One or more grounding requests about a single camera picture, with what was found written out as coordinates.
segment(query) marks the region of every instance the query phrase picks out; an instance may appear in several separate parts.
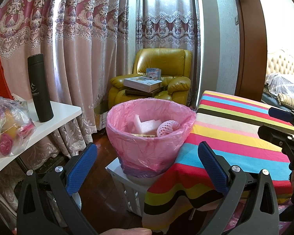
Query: brown wooden door frame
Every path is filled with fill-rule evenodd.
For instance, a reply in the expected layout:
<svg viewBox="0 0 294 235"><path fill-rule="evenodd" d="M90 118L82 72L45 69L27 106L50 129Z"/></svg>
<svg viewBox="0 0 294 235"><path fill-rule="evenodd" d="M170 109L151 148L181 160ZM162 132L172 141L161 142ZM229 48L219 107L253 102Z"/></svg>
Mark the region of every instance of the brown wooden door frame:
<svg viewBox="0 0 294 235"><path fill-rule="evenodd" d="M235 95L260 101L267 67L267 32L260 0L236 0L240 60Z"/></svg>

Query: striped blanket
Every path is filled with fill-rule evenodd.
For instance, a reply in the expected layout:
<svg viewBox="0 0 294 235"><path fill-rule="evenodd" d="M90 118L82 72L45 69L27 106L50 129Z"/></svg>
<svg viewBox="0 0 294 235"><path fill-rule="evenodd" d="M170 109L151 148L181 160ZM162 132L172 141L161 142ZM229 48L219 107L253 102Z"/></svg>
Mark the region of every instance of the striped blanket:
<svg viewBox="0 0 294 235"><path fill-rule="evenodd" d="M294 134L294 126L268 114L271 106L242 97L204 91L198 113L224 117L253 125L270 125L286 133Z"/></svg>
<svg viewBox="0 0 294 235"><path fill-rule="evenodd" d="M240 121L197 114L191 134L182 145L175 163L147 191L143 226L165 230L182 213L200 209L220 200L202 163L198 158L198 144L206 141L217 155L230 165L244 171L270 172L278 198L292 193L289 182L289 160L281 148L258 137L258 126Z"/></svg>

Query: dark brown floor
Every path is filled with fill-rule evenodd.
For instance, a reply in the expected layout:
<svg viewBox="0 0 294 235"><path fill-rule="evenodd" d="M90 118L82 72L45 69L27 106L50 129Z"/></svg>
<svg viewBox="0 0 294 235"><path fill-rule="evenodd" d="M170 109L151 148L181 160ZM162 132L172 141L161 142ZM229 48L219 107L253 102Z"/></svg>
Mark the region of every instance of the dark brown floor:
<svg viewBox="0 0 294 235"><path fill-rule="evenodd" d="M106 133L93 134L93 139L98 156L79 191L83 214L98 233L113 228L142 227L141 217L127 211L122 205L113 180L105 170L105 167L117 157ZM189 215L190 211L175 220L167 234L197 234L206 213L196 211L192 221L188 220Z"/></svg>

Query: beige headboard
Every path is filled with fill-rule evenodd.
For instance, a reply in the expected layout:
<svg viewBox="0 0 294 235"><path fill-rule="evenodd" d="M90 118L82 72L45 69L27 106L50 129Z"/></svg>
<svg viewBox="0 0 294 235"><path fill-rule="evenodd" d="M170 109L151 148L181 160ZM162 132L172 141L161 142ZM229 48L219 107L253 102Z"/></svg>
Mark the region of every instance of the beige headboard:
<svg viewBox="0 0 294 235"><path fill-rule="evenodd" d="M266 75L270 73L294 74L294 58L283 50L268 53Z"/></svg>

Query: white crate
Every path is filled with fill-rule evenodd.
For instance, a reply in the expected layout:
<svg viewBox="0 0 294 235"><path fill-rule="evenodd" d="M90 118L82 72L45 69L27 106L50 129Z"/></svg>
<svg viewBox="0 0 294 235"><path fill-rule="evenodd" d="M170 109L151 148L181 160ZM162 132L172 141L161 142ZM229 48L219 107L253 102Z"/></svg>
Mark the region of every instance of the white crate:
<svg viewBox="0 0 294 235"><path fill-rule="evenodd" d="M144 212L144 202L147 189L150 186L140 185L132 182L123 173L119 159L116 158L110 163L106 170L111 174L115 187L128 211L139 216Z"/></svg>

